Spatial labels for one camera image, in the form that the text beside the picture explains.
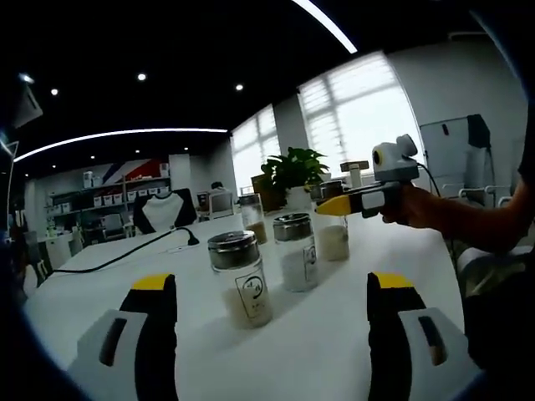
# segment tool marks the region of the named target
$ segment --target white powder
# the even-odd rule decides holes
[[[236,328],[264,326],[273,315],[266,287],[259,296],[252,288],[231,288],[223,293],[223,302]]]
[[[314,245],[283,256],[283,285],[289,291],[307,291],[318,285],[316,248]]]
[[[349,236],[344,226],[328,226],[316,234],[319,257],[326,261],[343,261],[349,257]]]

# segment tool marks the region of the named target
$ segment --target shelf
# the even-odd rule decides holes
[[[140,183],[140,182],[151,182],[151,181],[162,181],[162,180],[170,180],[170,177],[150,177],[150,178],[141,178],[139,180],[130,180],[126,182],[116,182],[114,184],[105,184],[101,186],[92,186],[90,188],[82,188],[80,190],[71,190],[69,192],[60,192],[58,194],[52,194],[50,195],[51,198],[58,198],[60,196],[67,196],[67,195],[76,195],[83,192],[91,192],[92,190],[102,190],[104,188],[112,188],[114,186],[122,186],[124,183],[127,185],[134,184],[134,183]]]
[[[132,203],[134,203],[133,200],[129,200],[128,202],[126,202],[126,205],[131,205]],[[53,216],[47,216],[48,217],[61,217],[61,216],[67,216],[67,215],[72,215],[73,213],[82,213],[84,211],[97,211],[99,209],[108,209],[110,207],[117,207],[117,206],[124,206],[125,203],[114,203],[113,205],[104,205],[104,206],[93,206],[93,207],[86,207],[85,209],[80,209],[78,211],[68,211],[67,213],[59,213],[57,215],[53,215]]]

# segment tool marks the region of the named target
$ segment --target jar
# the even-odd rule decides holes
[[[273,231],[283,270],[284,288],[302,292],[316,287],[316,247],[308,213],[276,218],[273,221]]]
[[[208,240],[211,268],[236,328],[261,327],[272,319],[262,257],[252,231],[232,231]]]
[[[245,229],[254,232],[258,244],[268,242],[260,194],[240,196],[240,206],[242,207],[242,220]]]
[[[342,180],[327,181],[311,191],[315,206],[344,193]],[[313,228],[318,245],[318,258],[323,261],[344,261],[349,258],[348,222],[345,216],[313,213]]]

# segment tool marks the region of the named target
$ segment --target flower pot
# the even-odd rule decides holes
[[[305,192],[304,186],[295,186],[286,193],[286,208],[291,211],[301,211],[310,209],[310,194]]]

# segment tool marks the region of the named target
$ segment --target ceiling light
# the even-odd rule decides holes
[[[317,6],[312,4],[310,0],[293,0],[294,3],[299,5],[303,10],[312,15],[319,23],[328,29],[331,34],[338,39],[340,43],[347,49],[351,54],[357,53],[357,48],[351,43],[349,38],[345,36],[338,26],[327,17],[323,11],[321,11]]]
[[[16,157],[13,161],[17,163],[20,160],[24,160],[27,157],[36,155],[37,153],[44,152],[45,150],[49,150],[52,148],[56,148],[58,146],[68,145],[72,144],[73,142],[80,142],[81,140],[94,140],[95,138],[103,138],[105,136],[113,136],[113,135],[124,135],[124,134],[143,134],[145,132],[217,132],[225,134],[228,132],[228,129],[214,129],[214,128],[149,128],[149,129],[127,129],[124,131],[111,131],[111,132],[103,132],[102,134],[92,134],[92,135],[86,135],[86,136],[79,136],[78,138],[72,138],[70,140],[62,140],[61,142],[56,142],[55,144],[46,145],[42,148],[38,148],[35,150],[30,150],[28,153],[25,153],[24,155],[20,155],[19,157]]]
[[[19,77],[22,81],[28,82],[29,84],[33,84],[34,82],[32,77],[30,77],[28,74],[20,74]]]

